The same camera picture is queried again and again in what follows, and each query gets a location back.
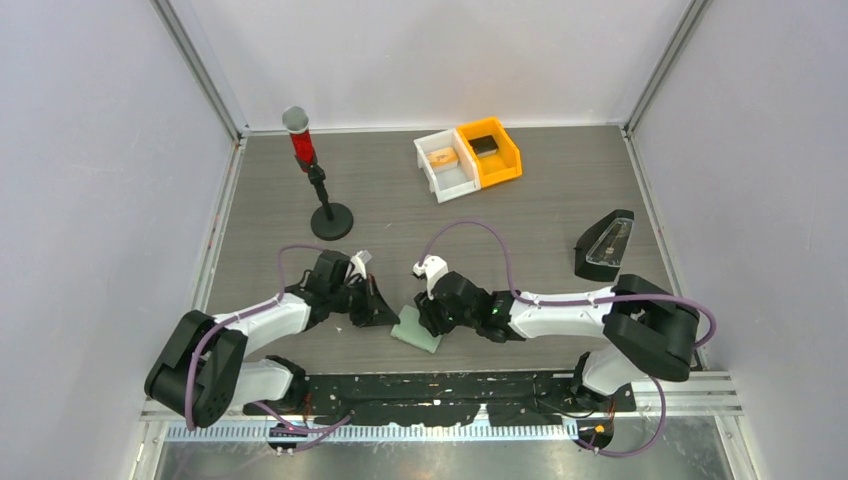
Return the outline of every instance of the gray wooden tabletop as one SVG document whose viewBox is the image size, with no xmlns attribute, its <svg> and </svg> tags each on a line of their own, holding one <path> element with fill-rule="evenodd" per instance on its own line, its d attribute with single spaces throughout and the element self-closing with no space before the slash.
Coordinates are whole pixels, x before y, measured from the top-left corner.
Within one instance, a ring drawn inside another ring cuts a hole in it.
<svg viewBox="0 0 848 480">
<path fill-rule="evenodd" d="M 506 238 L 516 286 L 538 293 L 594 290 L 603 284 L 573 273 L 577 238 L 616 208 L 633 210 L 636 224 L 623 273 L 636 273 L 669 288 L 624 142 L 616 127 L 513 129 L 524 175 L 443 204 L 429 193 L 416 167 L 414 138 L 430 132 L 313 135 L 333 201 L 353 211 L 353 231 L 337 242 L 312 236 L 315 192 L 292 157 L 288 136 L 254 136 L 247 144 L 218 261 L 209 313 L 233 311 L 265 300 L 279 289 L 277 250 L 310 243 L 350 255 L 367 249 L 368 264 L 396 311 L 414 305 L 424 289 L 411 275 L 427 240 L 459 219 L 483 220 Z M 476 226 L 461 226 L 434 253 L 487 290 L 506 289 L 497 242 Z M 284 257 L 287 283 L 314 264 L 317 253 Z M 255 356 L 276 354 L 310 373 L 429 372 L 573 368 L 587 350 L 605 344 L 584 337 L 547 337 L 495 344 L 468 329 L 442 339 L 436 354 L 389 336 L 390 327 L 357 329 L 346 316 L 286 337 Z"/>
</svg>

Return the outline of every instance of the light green object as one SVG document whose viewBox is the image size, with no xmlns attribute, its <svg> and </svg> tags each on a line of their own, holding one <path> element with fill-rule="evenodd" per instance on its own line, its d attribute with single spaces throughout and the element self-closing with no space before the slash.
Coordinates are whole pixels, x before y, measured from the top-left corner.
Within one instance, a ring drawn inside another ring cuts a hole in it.
<svg viewBox="0 0 848 480">
<path fill-rule="evenodd" d="M 421 350 L 426 350 L 430 353 L 436 353 L 439 348 L 439 342 L 442 341 L 442 336 L 433 337 L 426 328 L 418 323 L 418 317 L 421 314 L 417 309 L 404 305 L 400 311 L 400 324 L 392 327 L 390 335 L 392 338 L 397 338 L 402 342 L 406 342 L 413 347 L 418 347 Z"/>
</svg>

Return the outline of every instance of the yellow bin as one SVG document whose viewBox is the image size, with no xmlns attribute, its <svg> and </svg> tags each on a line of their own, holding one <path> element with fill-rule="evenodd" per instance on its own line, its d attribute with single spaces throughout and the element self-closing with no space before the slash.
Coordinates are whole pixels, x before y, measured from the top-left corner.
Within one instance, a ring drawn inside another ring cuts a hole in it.
<svg viewBox="0 0 848 480">
<path fill-rule="evenodd" d="M 457 127 L 460 138 L 465 147 L 471 153 L 471 157 L 477 164 L 480 175 L 480 186 L 482 188 L 512 180 L 521 176 L 521 152 L 506 134 L 503 125 L 497 117 L 484 118 L 476 122 Z M 468 143 L 469 139 L 475 139 L 491 135 L 498 144 L 498 151 L 483 158 L 477 158 L 474 149 Z"/>
</svg>

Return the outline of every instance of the white bin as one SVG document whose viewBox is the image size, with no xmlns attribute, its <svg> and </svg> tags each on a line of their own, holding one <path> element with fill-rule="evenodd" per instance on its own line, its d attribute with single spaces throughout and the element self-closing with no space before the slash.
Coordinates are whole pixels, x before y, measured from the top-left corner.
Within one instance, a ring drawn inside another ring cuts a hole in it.
<svg viewBox="0 0 848 480">
<path fill-rule="evenodd" d="M 418 168 L 424 170 L 424 175 L 430 184 L 430 191 L 436 194 L 436 200 L 439 203 L 480 190 L 477 164 L 471 158 L 456 129 L 416 138 L 413 143 L 418 151 Z M 445 147 L 453 147 L 459 161 L 454 167 L 433 172 L 430 161 L 427 160 L 427 154 Z"/>
</svg>

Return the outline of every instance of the white backdrop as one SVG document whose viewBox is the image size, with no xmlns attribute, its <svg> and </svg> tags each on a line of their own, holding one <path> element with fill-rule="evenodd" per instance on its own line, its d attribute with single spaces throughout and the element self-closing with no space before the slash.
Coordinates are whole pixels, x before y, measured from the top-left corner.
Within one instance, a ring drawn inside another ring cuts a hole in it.
<svg viewBox="0 0 848 480">
<path fill-rule="evenodd" d="M 0 477 L 121 479 L 232 143 L 150 2 L 3 5 Z"/>
<path fill-rule="evenodd" d="M 846 19 L 841 0 L 712 2 L 636 132 L 769 479 L 848 470 Z"/>
<path fill-rule="evenodd" d="M 688 3 L 191 0 L 252 130 L 623 123 Z"/>
</svg>

